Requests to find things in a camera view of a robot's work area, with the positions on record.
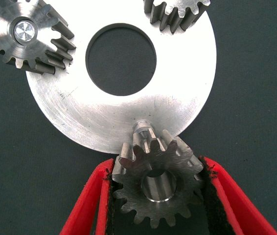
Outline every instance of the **red clamp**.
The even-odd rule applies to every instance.
[[[205,158],[215,177],[211,182],[222,202],[228,222],[237,235],[277,235],[277,232],[257,210],[233,178],[215,161]],[[96,235],[105,235],[109,212],[110,174],[114,161],[101,163],[90,176],[76,202],[61,235],[90,234],[99,202]]]

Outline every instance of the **scratch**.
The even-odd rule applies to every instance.
[[[69,95],[66,95],[65,97],[63,97],[61,101],[64,101],[65,98],[67,98],[68,96],[70,96],[70,95],[71,95],[73,92],[75,92],[75,90],[78,89],[78,88],[79,88],[79,86],[77,86],[75,89],[73,89],[73,91],[70,92]]]

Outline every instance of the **metal disc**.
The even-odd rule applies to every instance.
[[[50,0],[74,32],[73,61],[56,74],[27,72],[33,95],[51,123],[73,141],[101,152],[119,153],[132,142],[133,126],[149,121],[159,135],[167,129],[179,135],[204,106],[215,75],[216,45],[207,13],[174,35],[151,25],[143,1]],[[114,96],[100,90],[86,68],[86,53],[94,35],[116,26],[145,34],[157,56],[153,78],[141,91]]]

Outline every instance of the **small gear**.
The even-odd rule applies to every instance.
[[[55,73],[65,69],[63,59],[74,34],[67,22],[43,0],[4,0],[0,4],[0,54],[18,69]]]
[[[186,31],[210,5],[210,0],[144,0],[144,11],[150,13],[150,23],[161,21],[160,30],[170,25],[174,33],[180,26]]]
[[[161,218],[175,226],[175,214],[190,217],[187,205],[200,201],[196,192],[204,182],[197,174],[203,165],[179,137],[173,139],[163,130],[157,138],[149,124],[139,126],[133,147],[125,143],[115,162],[113,180],[123,188],[114,197],[126,200],[122,212],[137,212],[136,224],[149,217],[152,228],[158,227]]]

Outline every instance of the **disc hole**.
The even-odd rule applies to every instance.
[[[141,188],[150,201],[165,202],[173,197],[177,181],[169,171],[152,170],[142,180]]]
[[[148,36],[137,27],[112,24],[93,36],[86,52],[86,67],[101,90],[126,96],[150,82],[156,69],[156,53]]]

